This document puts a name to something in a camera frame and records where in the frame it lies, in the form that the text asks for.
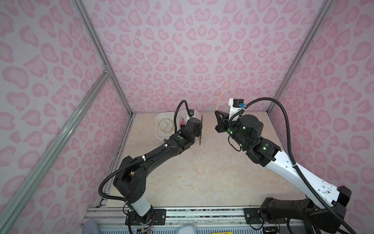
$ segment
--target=aluminum frame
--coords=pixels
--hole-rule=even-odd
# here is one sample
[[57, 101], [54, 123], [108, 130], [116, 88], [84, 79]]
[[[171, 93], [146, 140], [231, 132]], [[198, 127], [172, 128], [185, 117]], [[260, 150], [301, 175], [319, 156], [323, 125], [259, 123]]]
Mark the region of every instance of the aluminum frame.
[[[313, 41], [314, 36], [316, 35], [317, 31], [319, 30], [319, 28], [321, 27], [321, 25], [325, 21], [327, 15], [331, 11], [331, 9], [332, 9], [331, 6], [333, 5], [334, 1], [335, 0], [325, 0], [322, 3], [322, 6], [319, 9], [312, 25], [310, 26], [309, 31], [306, 34], [303, 43], [301, 44], [299, 50], [297, 51], [294, 60], [292, 61], [289, 69], [287, 70], [287, 72], [286, 72], [286, 74], [285, 74], [285, 76], [282, 80], [282, 83], [280, 84], [279, 88], [276, 91], [276, 93], [274, 95], [274, 99], [279, 101], [280, 96], [283, 94], [284, 90], [286, 89], [286, 86], [287, 86], [288, 82], [291, 80], [297, 66], [300, 64], [300, 61], [304, 57], [304, 54], [306, 53], [307, 48], [309, 47], [309, 45]], [[270, 104], [270, 106], [267, 110], [269, 115], [271, 114], [272, 111], [275, 110], [274, 107], [276, 107], [276, 106], [277, 105], [274, 102], [271, 102], [271, 104]]]
[[96, 51], [98, 52], [98, 55], [100, 57], [101, 62], [105, 66], [105, 69], [108, 73], [112, 74], [113, 76], [111, 77], [113, 83], [114, 83], [114, 88], [116, 89], [116, 92], [118, 96], [120, 97], [120, 100], [122, 104], [125, 106], [125, 109], [128, 113], [129, 116], [132, 116], [132, 111], [131, 108], [125, 98], [125, 95], [119, 85], [118, 79], [116, 78], [115, 74], [113, 73], [113, 69], [109, 63], [109, 60], [104, 52], [104, 49], [100, 43], [100, 40], [96, 34], [96, 31], [94, 27], [92, 26], [92, 23], [90, 21], [90, 17], [87, 13], [86, 7], [83, 4], [81, 0], [71, 0], [73, 3], [80, 19], [82, 20], [83, 26], [85, 27], [88, 35], [90, 36], [93, 46], [95, 47]]
[[[115, 171], [117, 169], [117, 167], [118, 167], [118, 163], [119, 163], [119, 160], [121, 159], [121, 155], [123, 153], [123, 150], [125, 149], [125, 144], [127, 142], [126, 140], [127, 140], [128, 135], [130, 134], [130, 130], [131, 130], [134, 118], [135, 118], [135, 115], [130, 116], [129, 120], [127, 121], [126, 127], [125, 127], [125, 129], [124, 129], [124, 131], [123, 131], [123, 133], [121, 135], [120, 141], [118, 143], [117, 150], [114, 153], [112, 162], [110, 164], [109, 170], [108, 170], [108, 172], [107, 172], [107, 174], [106, 174], [105, 177], [107, 177], [109, 174], [111, 174], [113, 171]], [[114, 178], [111, 178], [105, 184], [105, 186], [103, 188], [103, 191], [105, 193], [110, 194], [110, 188], [112, 186], [113, 179]], [[98, 196], [98, 198], [97, 198], [97, 200], [95, 202], [95, 207], [99, 208], [101, 206], [102, 201], [103, 201], [103, 198], [101, 196]]]
[[[158, 225], [157, 227], [181, 227], [188, 224], [193, 224], [196, 227], [249, 227], [246, 224], [243, 209], [259, 208], [259, 206], [155, 208], [166, 209], [165, 225]], [[95, 219], [99, 228], [120, 228], [125, 225], [126, 215], [123, 213], [122, 208], [89, 208], [83, 224], [89, 219]], [[291, 225], [304, 226], [304, 223], [302, 220], [292, 219]], [[273, 226], [273, 224], [264, 224], [264, 226]]]
[[0, 234], [6, 234], [16, 222], [18, 216], [21, 214], [30, 198], [34, 195], [37, 187], [44, 179], [56, 158], [60, 155], [75, 129], [78, 127], [92, 103], [95, 101], [97, 95], [111, 76], [112, 74], [108, 72], [103, 72], [101, 74], [92, 89], [83, 98], [76, 111], [72, 114], [63, 129], [54, 139], [48, 150], [44, 152], [39, 162], [29, 173], [17, 193], [11, 198], [1, 213]]

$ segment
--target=white plastic container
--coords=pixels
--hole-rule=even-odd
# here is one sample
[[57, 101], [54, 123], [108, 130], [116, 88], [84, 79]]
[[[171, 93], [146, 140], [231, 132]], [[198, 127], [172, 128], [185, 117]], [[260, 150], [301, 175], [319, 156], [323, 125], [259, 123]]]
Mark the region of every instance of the white plastic container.
[[[195, 117], [196, 119], [200, 119], [200, 116], [199, 116], [199, 113], [198, 113], [197, 110], [194, 110], [194, 109], [190, 109], [190, 110], [195, 111], [194, 117]], [[188, 117], [188, 115], [187, 115], [187, 110], [185, 110], [185, 109], [184, 109], [184, 110], [179, 110], [179, 112], [178, 112], [178, 114], [177, 114], [177, 131], [181, 128], [181, 126], [180, 126], [180, 122], [181, 122], [182, 118], [183, 118], [183, 120], [184, 120], [186, 123], [187, 123], [187, 120], [190, 119], [190, 118]]]
[[[194, 114], [195, 118], [200, 119], [198, 111], [197, 110], [194, 110], [194, 111], [195, 111], [195, 114]], [[154, 122], [154, 133], [155, 133], [156, 137], [161, 142], [163, 142], [164, 139], [169, 139], [169, 137], [172, 134], [174, 134], [174, 129], [170, 133], [165, 133], [165, 132], [163, 132], [163, 131], [160, 130], [160, 128], [159, 128], [159, 122], [162, 119], [166, 119], [166, 118], [171, 119], [172, 121], [174, 121], [174, 113], [175, 112], [164, 112], [164, 113], [160, 113], [160, 114], [156, 115], [155, 122]], [[187, 120], [189, 119], [188, 115], [187, 115], [187, 110], [180, 110], [178, 112], [178, 114], [177, 114], [177, 130], [179, 130], [181, 128], [180, 122], [181, 122], [182, 118], [183, 118], [183, 120], [185, 122], [187, 122]], [[169, 128], [172, 128], [171, 122], [169, 120], [162, 121], [162, 122], [160, 122], [160, 127], [161, 127], [161, 129], [167, 129], [167, 130], [169, 130]]]
[[[161, 141], [163, 142], [164, 139], [169, 139], [169, 137], [174, 134], [174, 129], [170, 132], [170, 133], [165, 133], [163, 131], [160, 130], [159, 128], [159, 122], [162, 120], [162, 119], [165, 119], [165, 118], [168, 118], [168, 119], [171, 119], [171, 121], [174, 121], [174, 112], [164, 112], [164, 113], [160, 113], [156, 116], [155, 118], [155, 127], [154, 127], [154, 133], [156, 135], [156, 137]], [[169, 120], [166, 120], [166, 121], [162, 121], [160, 123], [160, 127], [161, 129], [166, 129], [165, 131], [168, 131], [170, 130], [169, 128], [173, 128], [174, 127], [174, 122], [170, 122]]]

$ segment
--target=mounting plate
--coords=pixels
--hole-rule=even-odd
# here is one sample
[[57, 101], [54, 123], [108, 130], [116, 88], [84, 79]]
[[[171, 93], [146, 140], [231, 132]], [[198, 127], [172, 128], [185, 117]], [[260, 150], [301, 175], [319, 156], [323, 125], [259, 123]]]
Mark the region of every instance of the mounting plate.
[[[244, 218], [245, 222], [247, 224], [262, 224], [262, 220], [260, 219], [259, 213], [258, 213], [259, 208], [244, 208]], [[285, 218], [280, 218], [278, 219], [280, 224], [285, 224], [286, 219]]]
[[[154, 209], [153, 210], [153, 216], [154, 216], [154, 222], [153, 222], [153, 225], [165, 225], [165, 219], [166, 219], [166, 210], [165, 209]], [[141, 226], [141, 220], [139, 219], [138, 217], [138, 214], [136, 213], [136, 211], [129, 211], [127, 217], [126, 217], [126, 221], [125, 221], [125, 225], [128, 224], [128, 217], [130, 217], [131, 219], [131, 225], [134, 225], [134, 226]]]

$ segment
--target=cable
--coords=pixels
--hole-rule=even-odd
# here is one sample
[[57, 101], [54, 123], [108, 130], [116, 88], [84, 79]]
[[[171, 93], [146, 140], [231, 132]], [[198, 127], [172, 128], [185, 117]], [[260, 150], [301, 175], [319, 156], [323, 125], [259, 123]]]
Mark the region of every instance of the cable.
[[154, 223], [154, 216], [152, 216], [152, 223], [151, 223], [151, 225], [148, 226], [148, 228], [152, 228], [153, 227], [153, 223]]
[[298, 165], [296, 165], [296, 161], [294, 159], [294, 156], [292, 155], [292, 150], [291, 150], [291, 134], [290, 134], [290, 131], [289, 131], [289, 121], [288, 121], [288, 116], [287, 116], [287, 112], [286, 110], [284, 109], [283, 105], [276, 99], [274, 98], [271, 98], [271, 97], [262, 97], [262, 98], [258, 98], [258, 99], [255, 99], [253, 101], [251, 101], [250, 103], [248, 103], [242, 110], [238, 111], [237, 113], [233, 114], [233, 116], [231, 116], [231, 118], [229, 119], [229, 123], [231, 123], [231, 121], [239, 115], [238, 119], [236, 120], [235, 123], [237, 123], [241, 117], [241, 115], [244, 113], [244, 111], [252, 104], [258, 102], [258, 101], [264, 101], [264, 100], [268, 100], [268, 101], [272, 101], [274, 102], [275, 104], [277, 104], [279, 106], [279, 108], [282, 110], [283, 112], [283, 115], [284, 115], [284, 119], [285, 119], [285, 122], [286, 122], [286, 133], [287, 133], [287, 152], [288, 152], [288, 157], [290, 159], [290, 161], [292, 162], [292, 165], [293, 165], [293, 168], [296, 170], [296, 172], [298, 173], [298, 175], [300, 176], [300, 178], [302, 179], [302, 181], [305, 183], [305, 185], [308, 187], [308, 189], [313, 193], [313, 195], [316, 197], [316, 199], [339, 221], [339, 223], [341, 225], [343, 225], [351, 234], [357, 234], [351, 226], [349, 226], [349, 224], [347, 224], [346, 221], [343, 220], [343, 218], [341, 218], [341, 216], [339, 214], [337, 214], [333, 209], [331, 209], [331, 207], [320, 197], [320, 195], [314, 190], [314, 188], [310, 185], [310, 183], [308, 182], [308, 180], [305, 178], [305, 176], [303, 175], [303, 173], [301, 172], [300, 168], [298, 167]]
[[340, 228], [338, 229], [338, 232], [341, 233], [341, 234], [349, 234], [349, 233], [347, 233], [346, 231], [343, 231], [343, 230], [340, 229]]
[[177, 109], [175, 110], [175, 113], [174, 113], [174, 133], [177, 132], [177, 114], [178, 114], [179, 108], [181, 108], [181, 106], [182, 106], [183, 103], [186, 105], [188, 116], [192, 117], [192, 115], [190, 114], [190, 110], [188, 109], [187, 101], [186, 100], [182, 100], [179, 103], [179, 105], [177, 106]]
[[126, 206], [126, 204], [123, 206], [122, 211], [123, 211], [123, 213], [124, 213], [125, 215], [127, 215], [128, 213], [125, 212], [125, 206]]
[[287, 218], [286, 220], [287, 220], [287, 228], [288, 228], [289, 234], [294, 234], [292, 232], [292, 230], [291, 230], [291, 227], [289, 226], [289, 220], [290, 220], [290, 218]]
[[[166, 145], [163, 145], [164, 147], [162, 148], [162, 149], [160, 149], [160, 150], [158, 150], [158, 151], [156, 151], [156, 152], [154, 152], [154, 153], [152, 153], [152, 154], [150, 154], [150, 155], [146, 155], [145, 156], [145, 159], [149, 159], [149, 158], [151, 158], [151, 157], [153, 157], [153, 156], [155, 156], [155, 155], [157, 155], [157, 154], [159, 154], [159, 153], [161, 153], [162, 151], [164, 151], [165, 149], [166, 149]], [[127, 165], [125, 165], [125, 166], [123, 166], [123, 167], [120, 167], [119, 169], [117, 169], [117, 170], [115, 170], [114, 172], [112, 172], [108, 177], [106, 177], [102, 182], [101, 182], [101, 184], [99, 185], [99, 189], [98, 189], [98, 192], [99, 192], [99, 195], [100, 196], [102, 196], [103, 198], [106, 198], [106, 199], [112, 199], [112, 200], [120, 200], [120, 201], [123, 201], [123, 202], [125, 202], [125, 203], [127, 203], [127, 201], [126, 201], [126, 199], [125, 198], [123, 198], [123, 197], [118, 197], [118, 196], [110, 196], [110, 195], [107, 195], [107, 194], [105, 194], [104, 192], [103, 192], [103, 188], [104, 188], [104, 185], [113, 177], [113, 176], [115, 176], [117, 173], [119, 173], [120, 171], [123, 171], [123, 170], [125, 170], [125, 169], [127, 169], [127, 168], [129, 168], [129, 167], [132, 167], [132, 166], [134, 166], [134, 165], [136, 165], [136, 164], [138, 164], [138, 163], [140, 163], [140, 162], [144, 162], [144, 159], [143, 158], [140, 158], [140, 159], [138, 159], [138, 160], [135, 160], [134, 162], [131, 162], [131, 163], [129, 163], [129, 164], [127, 164]]]
[[129, 216], [127, 217], [127, 227], [129, 228], [129, 232], [130, 232], [130, 234], [133, 234], [133, 233], [132, 233], [132, 230], [131, 230], [130, 217], [129, 217]]
[[[167, 122], [166, 120], [169, 120], [169, 121], [171, 122], [171, 125], [172, 125], [172, 128], [169, 128], [169, 131], [165, 131], [165, 130], [168, 128], [168, 126], [169, 126], [169, 124], [168, 124], [168, 122]], [[165, 129], [162, 129], [162, 128], [161, 128], [161, 122], [162, 122], [162, 121], [165, 121], [165, 123], [167, 124], [167, 126], [165, 127]], [[161, 120], [159, 121], [159, 130], [160, 130], [161, 132], [163, 132], [163, 133], [167, 133], [167, 134], [171, 133], [171, 132], [174, 130], [174, 122], [173, 122], [173, 120], [171, 120], [171, 119], [169, 119], [169, 118], [163, 118], [163, 119], [161, 119]]]
[[277, 221], [278, 221], [278, 225], [279, 225], [279, 229], [278, 229], [278, 234], [279, 234], [281, 232], [281, 224], [280, 224], [278, 219], [277, 219]]
[[232, 148], [234, 148], [234, 150], [236, 150], [236, 151], [238, 151], [238, 152], [240, 152], [240, 151], [242, 151], [242, 147], [240, 146], [240, 149], [236, 149], [231, 143], [230, 143], [230, 136], [229, 136], [229, 138], [227, 139], [228, 140], [228, 142], [229, 142], [229, 144], [232, 146]]
[[[222, 97], [222, 95], [223, 95], [223, 93], [225, 92], [225, 90], [229, 87], [229, 85], [231, 85], [231, 78], [233, 77], [233, 75], [231, 75], [231, 77], [230, 77], [230, 79], [229, 79], [229, 83], [227, 84], [227, 86], [226, 86], [226, 88], [223, 90], [223, 92], [222, 92], [222, 94], [221, 94], [221, 96], [220, 96], [220, 98], [218, 99], [218, 103], [217, 103], [217, 107], [215, 108], [215, 110], [218, 110], [218, 105], [220, 104], [220, 100], [221, 100], [221, 97]], [[208, 129], [212, 126], [212, 124], [214, 123], [214, 121], [215, 121], [215, 118], [216, 117], [214, 117], [214, 119], [213, 119], [213, 121], [212, 121], [212, 123], [209, 125], [209, 127], [205, 130], [205, 132], [204, 132], [204, 134], [203, 134], [203, 136], [205, 136], [205, 134], [206, 134], [206, 131], [208, 131]]]
[[252, 227], [252, 225], [251, 225], [251, 216], [250, 216], [249, 219], [248, 219], [248, 223], [249, 223], [249, 225], [251, 226], [251, 228], [252, 228], [253, 230], [258, 231], [258, 230], [260, 230], [260, 229], [264, 226], [265, 221], [262, 220], [261, 227], [259, 227], [259, 228], [254, 228], [254, 227]]
[[183, 117], [181, 116], [181, 120], [179, 122], [179, 127], [182, 128], [182, 125], [186, 125], [186, 122], [184, 121]]

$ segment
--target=pink leopard print wall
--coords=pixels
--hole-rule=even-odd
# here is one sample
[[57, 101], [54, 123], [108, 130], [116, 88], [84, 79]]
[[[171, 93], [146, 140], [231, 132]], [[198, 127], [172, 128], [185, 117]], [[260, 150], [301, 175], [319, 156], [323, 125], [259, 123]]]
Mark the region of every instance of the pink leopard print wall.
[[77, 233], [127, 121], [107, 81], [9, 233]]
[[69, 0], [0, 3], [0, 211], [103, 72]]
[[[272, 97], [322, 0], [84, 0], [133, 111]], [[269, 103], [254, 105], [267, 110]]]
[[[296, 161], [352, 190], [345, 220], [374, 230], [374, 3], [339, 0], [297, 68], [281, 102]], [[283, 145], [284, 118], [271, 114]]]

